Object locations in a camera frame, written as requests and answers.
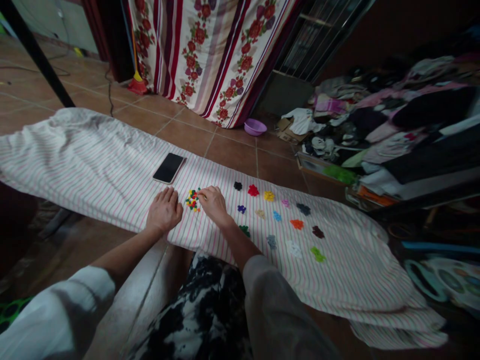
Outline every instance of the black and white patterned pants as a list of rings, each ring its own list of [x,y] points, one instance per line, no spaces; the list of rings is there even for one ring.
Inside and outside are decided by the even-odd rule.
[[[239,270],[196,253],[185,284],[148,332],[130,359],[252,359]]]

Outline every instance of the smartphone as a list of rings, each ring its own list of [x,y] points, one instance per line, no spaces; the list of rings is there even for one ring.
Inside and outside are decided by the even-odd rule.
[[[177,176],[184,161],[184,157],[169,152],[160,167],[153,174],[153,180],[170,185],[174,182],[175,176]]]

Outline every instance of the black phone screen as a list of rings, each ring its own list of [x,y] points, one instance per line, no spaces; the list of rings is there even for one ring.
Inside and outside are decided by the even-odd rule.
[[[165,160],[163,160],[161,163],[160,167],[157,169],[157,171],[155,171],[153,178],[155,180],[170,184],[183,160],[183,157],[169,152]]]

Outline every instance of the hand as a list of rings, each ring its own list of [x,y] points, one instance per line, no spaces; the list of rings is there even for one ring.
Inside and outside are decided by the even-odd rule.
[[[198,201],[200,201],[205,214],[207,214],[218,227],[232,220],[232,217],[227,213],[225,198],[218,186],[209,186],[200,190],[198,192]]]
[[[146,217],[146,230],[166,232],[173,229],[182,220],[184,208],[179,203],[179,193],[173,187],[166,187],[153,199]]]

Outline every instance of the pile of clothes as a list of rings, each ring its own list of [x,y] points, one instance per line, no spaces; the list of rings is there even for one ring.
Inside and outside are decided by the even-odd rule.
[[[378,196],[407,200],[480,178],[480,51],[388,76],[356,68],[308,103],[323,126],[303,152],[355,171]]]

